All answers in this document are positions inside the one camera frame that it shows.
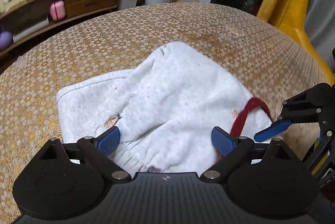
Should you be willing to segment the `light grey printed sweatpants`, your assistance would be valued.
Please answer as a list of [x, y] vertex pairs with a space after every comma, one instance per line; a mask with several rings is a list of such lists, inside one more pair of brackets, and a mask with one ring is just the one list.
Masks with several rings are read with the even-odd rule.
[[252, 95], [219, 64], [183, 42], [151, 53], [137, 68], [99, 75], [57, 92], [63, 140], [97, 137], [116, 118], [114, 163], [138, 172], [201, 174], [219, 154], [211, 131], [230, 131]]

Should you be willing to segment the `gold floral lace tablecloth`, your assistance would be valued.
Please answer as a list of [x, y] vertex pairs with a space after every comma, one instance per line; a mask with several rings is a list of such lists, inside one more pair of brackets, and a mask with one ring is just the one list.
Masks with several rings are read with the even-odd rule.
[[216, 61], [267, 103], [282, 101], [326, 74], [290, 37], [241, 10], [169, 3], [105, 14], [38, 44], [1, 74], [1, 223], [19, 216], [14, 180], [50, 138], [61, 137], [56, 93], [113, 70], [139, 65], [159, 46], [183, 41]]

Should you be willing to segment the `white flat box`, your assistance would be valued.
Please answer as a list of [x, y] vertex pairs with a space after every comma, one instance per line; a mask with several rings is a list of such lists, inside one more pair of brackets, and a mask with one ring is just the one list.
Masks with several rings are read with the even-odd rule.
[[24, 23], [13, 35], [13, 42], [16, 43], [26, 36], [49, 25], [48, 17], [40, 17]]

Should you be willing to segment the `pink case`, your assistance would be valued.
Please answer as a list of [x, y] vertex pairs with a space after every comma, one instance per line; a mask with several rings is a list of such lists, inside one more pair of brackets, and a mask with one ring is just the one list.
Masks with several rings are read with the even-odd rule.
[[65, 4], [62, 0], [54, 2], [49, 7], [49, 13], [54, 21], [60, 21], [66, 17]]

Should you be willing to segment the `purple kettlebell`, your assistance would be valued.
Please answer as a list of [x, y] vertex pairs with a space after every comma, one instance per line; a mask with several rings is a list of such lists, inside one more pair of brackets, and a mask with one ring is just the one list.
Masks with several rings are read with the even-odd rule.
[[4, 50], [10, 46], [13, 41], [13, 35], [9, 31], [0, 32], [0, 49]]

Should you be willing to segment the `long wooden tv cabinet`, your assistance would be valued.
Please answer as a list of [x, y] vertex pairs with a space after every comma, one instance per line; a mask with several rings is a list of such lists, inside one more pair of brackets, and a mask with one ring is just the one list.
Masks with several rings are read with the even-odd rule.
[[1, 56], [64, 23], [114, 8], [116, 0], [25, 0], [1, 14], [1, 24], [13, 34]]

